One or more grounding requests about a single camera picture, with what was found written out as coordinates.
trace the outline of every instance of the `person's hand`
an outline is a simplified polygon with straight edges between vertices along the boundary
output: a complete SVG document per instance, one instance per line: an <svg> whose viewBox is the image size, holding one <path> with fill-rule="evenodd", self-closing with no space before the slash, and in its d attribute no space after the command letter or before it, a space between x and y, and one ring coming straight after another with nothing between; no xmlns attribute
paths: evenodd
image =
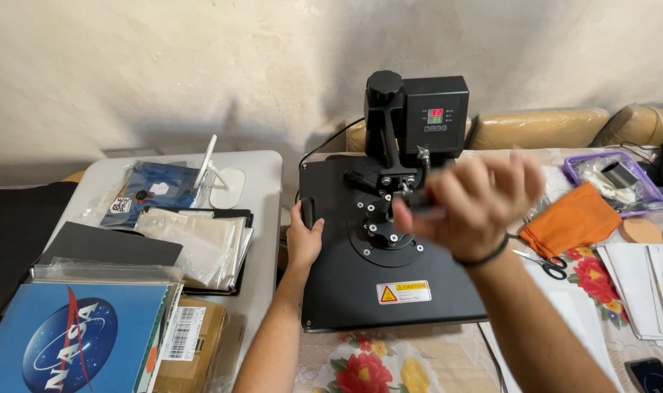
<svg viewBox="0 0 663 393"><path fill-rule="evenodd" d="M321 233L324 230L324 218L320 218L310 231L300 217L302 203L298 201L290 209L290 228L287 230L288 267L307 269L315 262L321 250Z"/></svg>
<svg viewBox="0 0 663 393"><path fill-rule="evenodd" d="M477 262L501 244L506 228L542 195L540 166L518 152L510 160L475 157L429 176L428 192L444 211L412 215L404 202L392 201L394 226L426 237L456 259Z"/></svg>

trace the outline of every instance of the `caution label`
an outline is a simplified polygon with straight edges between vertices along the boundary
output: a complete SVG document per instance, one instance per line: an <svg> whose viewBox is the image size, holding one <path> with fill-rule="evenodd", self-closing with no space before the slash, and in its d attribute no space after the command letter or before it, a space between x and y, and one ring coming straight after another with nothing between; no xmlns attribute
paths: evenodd
<svg viewBox="0 0 663 393"><path fill-rule="evenodd" d="M380 304L431 300L431 289L428 287L428 281L390 282L388 284L378 284L377 289Z"/></svg>

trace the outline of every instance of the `smartphone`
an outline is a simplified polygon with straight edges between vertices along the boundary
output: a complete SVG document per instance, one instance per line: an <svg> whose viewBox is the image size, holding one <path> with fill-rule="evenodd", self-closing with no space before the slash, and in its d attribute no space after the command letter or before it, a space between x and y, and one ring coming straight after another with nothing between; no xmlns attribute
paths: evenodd
<svg viewBox="0 0 663 393"><path fill-rule="evenodd" d="M632 383L642 393L663 393L663 363L655 357L624 364Z"/></svg>

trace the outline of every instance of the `nasa logo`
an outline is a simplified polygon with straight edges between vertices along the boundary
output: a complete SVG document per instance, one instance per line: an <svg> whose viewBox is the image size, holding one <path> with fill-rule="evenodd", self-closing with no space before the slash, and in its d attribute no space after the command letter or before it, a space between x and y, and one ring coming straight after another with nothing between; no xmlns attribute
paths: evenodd
<svg viewBox="0 0 663 393"><path fill-rule="evenodd" d="M74 393L89 385L113 350L116 310L104 299L69 302L43 322L23 354L23 380L32 393Z"/></svg>

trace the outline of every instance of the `black-handled scissors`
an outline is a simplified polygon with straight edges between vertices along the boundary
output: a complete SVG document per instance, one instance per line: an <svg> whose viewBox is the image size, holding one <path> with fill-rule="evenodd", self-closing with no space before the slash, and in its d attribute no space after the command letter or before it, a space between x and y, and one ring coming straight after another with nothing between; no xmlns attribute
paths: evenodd
<svg viewBox="0 0 663 393"><path fill-rule="evenodd" d="M533 262L537 262L540 266L542 266L542 270L544 270L547 275L554 278L555 280L566 280L568 277L567 272L564 271L564 269L567 268L567 263L560 257L545 259L538 257L537 255L522 253L518 250L513 250L513 252L522 257L526 257ZM561 263L561 265L552 262L552 259L556 259L559 263Z"/></svg>

